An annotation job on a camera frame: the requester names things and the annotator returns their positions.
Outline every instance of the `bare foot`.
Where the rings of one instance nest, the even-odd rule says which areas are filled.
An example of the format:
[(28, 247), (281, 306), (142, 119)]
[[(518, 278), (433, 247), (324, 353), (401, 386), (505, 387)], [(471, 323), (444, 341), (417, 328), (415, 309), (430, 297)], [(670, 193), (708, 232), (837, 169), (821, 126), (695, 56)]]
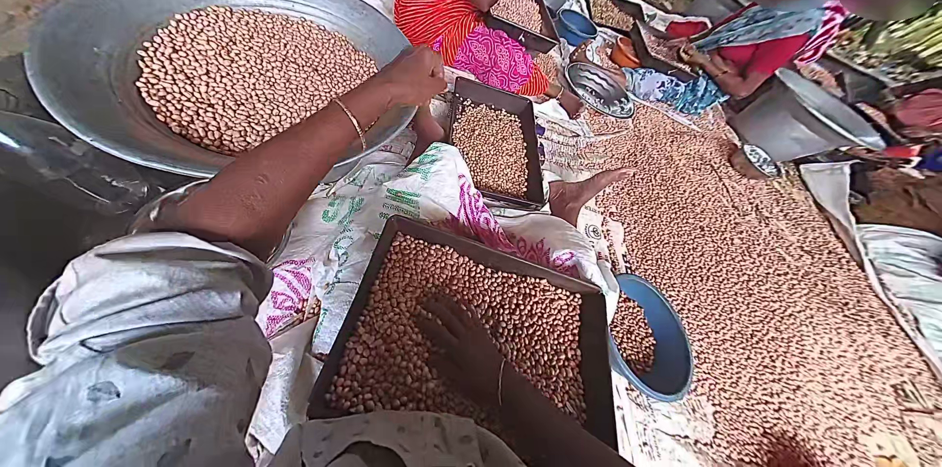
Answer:
[(622, 167), (602, 171), (582, 182), (549, 182), (549, 212), (575, 226), (579, 211), (590, 198), (634, 172), (634, 169)]
[(419, 106), (416, 110), (416, 117), (413, 118), (413, 130), (416, 131), (416, 149), (413, 150), (409, 161), (421, 156), (434, 142), (441, 142), (445, 139), (445, 129), (442, 129), (442, 126), (432, 117), (428, 103)]

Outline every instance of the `gray cloth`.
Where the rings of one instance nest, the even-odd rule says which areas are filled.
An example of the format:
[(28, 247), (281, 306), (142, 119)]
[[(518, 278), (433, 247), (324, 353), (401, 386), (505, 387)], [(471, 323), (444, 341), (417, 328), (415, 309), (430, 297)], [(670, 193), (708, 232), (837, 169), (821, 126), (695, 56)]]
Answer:
[[(0, 465), (253, 465), (271, 272), (233, 244), (146, 233), (71, 261), (29, 317), (44, 367), (0, 392)], [(522, 466), (468, 419), (372, 413), (296, 425), (270, 465)]]

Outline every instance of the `shelled peanut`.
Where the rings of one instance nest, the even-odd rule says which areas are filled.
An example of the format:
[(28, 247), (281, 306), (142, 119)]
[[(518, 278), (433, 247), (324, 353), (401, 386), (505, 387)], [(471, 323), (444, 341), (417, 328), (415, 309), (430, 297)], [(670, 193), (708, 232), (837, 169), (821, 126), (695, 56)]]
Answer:
[[(586, 121), (613, 132), (610, 118)], [(646, 105), (614, 123), (625, 133), (585, 152), (638, 173), (596, 204), (625, 226), (631, 272), (680, 316), (688, 397), (714, 410), (715, 435), (684, 445), (724, 465), (864, 467), (867, 437), (893, 435), (923, 463), (942, 461), (900, 402), (917, 389), (942, 406), (935, 374), (801, 181), (733, 170), (722, 123), (698, 132)]]
[(451, 139), (477, 189), (526, 196), (526, 143), (519, 117), (465, 101)]
[(635, 19), (619, 9), (611, 0), (589, 0), (592, 5), (592, 17), (596, 24), (629, 30), (635, 25)]
[(656, 57), (665, 63), (671, 63), (684, 71), (693, 72), (693, 68), (690, 64), (680, 59), (678, 49), (667, 45), (668, 40), (657, 38), (653, 36), (653, 34), (646, 33), (644, 29), (642, 29), (642, 36), (644, 37), (644, 45), (647, 46), (648, 52), (651, 53), (652, 57)]
[(377, 71), (344, 35), (310, 20), (220, 6), (173, 16), (137, 54), (136, 86), (157, 120), (229, 155), (288, 129)]
[(637, 302), (620, 293), (615, 317), (611, 319), (608, 330), (622, 359), (635, 373), (651, 371), (654, 364), (654, 334)]
[(432, 347), (414, 318), (424, 300), (438, 292), (473, 308), (507, 362), (557, 407), (585, 421), (580, 296), (402, 234), (395, 236), (347, 340), (327, 394), (329, 406), (351, 413), (453, 413), (493, 427), (493, 414), (454, 391), (428, 365)]
[(540, 6), (535, 0), (498, 0), (491, 7), (491, 14), (535, 32), (543, 28)]

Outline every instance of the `blue patterned cloth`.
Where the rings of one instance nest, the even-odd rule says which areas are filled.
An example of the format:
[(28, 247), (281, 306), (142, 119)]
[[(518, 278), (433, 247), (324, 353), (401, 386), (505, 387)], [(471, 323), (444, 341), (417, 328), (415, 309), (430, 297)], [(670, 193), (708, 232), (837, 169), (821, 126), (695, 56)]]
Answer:
[[(693, 43), (693, 46), (706, 53), (718, 48), (747, 46), (802, 33), (814, 36), (823, 20), (823, 9), (793, 12), (756, 6), (716, 27), (707, 38)], [(668, 103), (686, 115), (698, 116), (710, 106), (729, 99), (705, 72), (690, 82), (683, 82), (651, 68), (623, 68), (623, 71), (628, 77), (628, 90), (633, 95), (645, 101)]]

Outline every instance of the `metal tray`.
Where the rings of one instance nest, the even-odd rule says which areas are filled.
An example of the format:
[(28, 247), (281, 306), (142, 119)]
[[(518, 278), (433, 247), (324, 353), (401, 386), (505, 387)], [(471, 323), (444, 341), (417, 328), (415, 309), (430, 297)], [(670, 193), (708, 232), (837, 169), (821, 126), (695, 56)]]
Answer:
[(694, 80), (696, 75), (693, 75), (687, 70), (683, 70), (663, 59), (658, 59), (651, 54), (647, 48), (647, 44), (644, 42), (644, 35), (642, 35), (641, 26), (638, 25), (638, 22), (635, 22), (634, 26), (631, 26), (628, 38), (631, 39), (631, 46), (635, 49), (635, 55), (638, 55), (638, 60), (642, 63), (642, 67), (653, 68), (660, 73), (665, 75), (670, 75), (671, 77), (677, 77), (684, 82)]
[[(608, 1), (613, 3), (615, 7), (618, 8), (620, 11), (626, 13), (627, 15), (630, 15), (635, 20), (641, 20), (642, 22), (647, 22), (647, 20), (644, 17), (644, 11), (642, 10), (641, 5), (636, 4), (632, 1), (628, 1), (628, 0), (608, 0)], [(592, 20), (596, 26), (609, 28), (617, 32), (621, 36), (631, 36), (631, 32), (628, 31), (627, 29), (622, 29), (620, 27), (606, 26), (602, 22), (595, 20), (595, 14), (593, 12), (593, 7), (592, 7), (592, 0), (586, 0), (586, 10), (589, 11), (589, 19)]]
[(394, 215), (386, 221), (383, 235), (380, 237), (373, 256), (366, 267), (366, 273), (360, 282), (360, 288), (353, 297), (347, 318), (334, 341), (334, 346), (327, 356), (327, 362), (321, 368), (314, 388), (311, 391), (307, 415), (311, 419), (326, 419), (347, 415), (327, 406), (324, 396), (331, 386), (331, 381), (340, 369), (340, 359), (347, 346), (347, 339), (356, 329), (360, 316), (369, 300), (369, 291), (379, 276), (386, 258), (386, 252), (396, 233), (421, 239), (430, 244), (450, 246), (460, 255), (501, 272), (520, 276), (529, 276), (549, 281), (550, 284), (572, 293), (582, 295), (579, 310), (579, 349), (582, 362), (579, 372), (585, 389), (586, 423), (585, 429), (592, 435), (617, 450), (615, 435), (615, 408), (611, 396), (611, 370), (608, 367), (608, 335), (605, 317), (605, 298), (598, 288), (584, 281), (538, 266), (529, 261), (491, 250), (487, 246), (451, 235), (437, 228), (432, 228), (400, 215)]
[(543, 0), (535, 1), (540, 7), (540, 17), (543, 18), (543, 27), (540, 31), (523, 27), (491, 13), (484, 15), (484, 25), (506, 32), (507, 36), (519, 42), (529, 52), (548, 53), (559, 46), (559, 33), (556, 32), (553, 16), (550, 15), (547, 4)]
[(523, 96), (504, 92), (469, 78), (458, 77), (455, 80), (455, 91), (451, 96), (451, 107), (448, 110), (448, 132), (445, 135), (445, 141), (449, 145), (454, 145), (451, 134), (454, 130), (455, 121), (458, 119), (458, 114), (464, 108), (465, 100), (470, 100), (475, 105), (483, 104), (516, 115), (520, 118), (520, 125), (524, 130), (526, 198), (484, 190), (480, 190), (480, 192), (492, 200), (524, 209), (539, 209), (546, 206), (547, 197), (543, 191), (543, 171), (540, 169), (540, 151), (537, 148), (539, 142), (536, 139), (536, 119), (533, 117), (533, 103)]

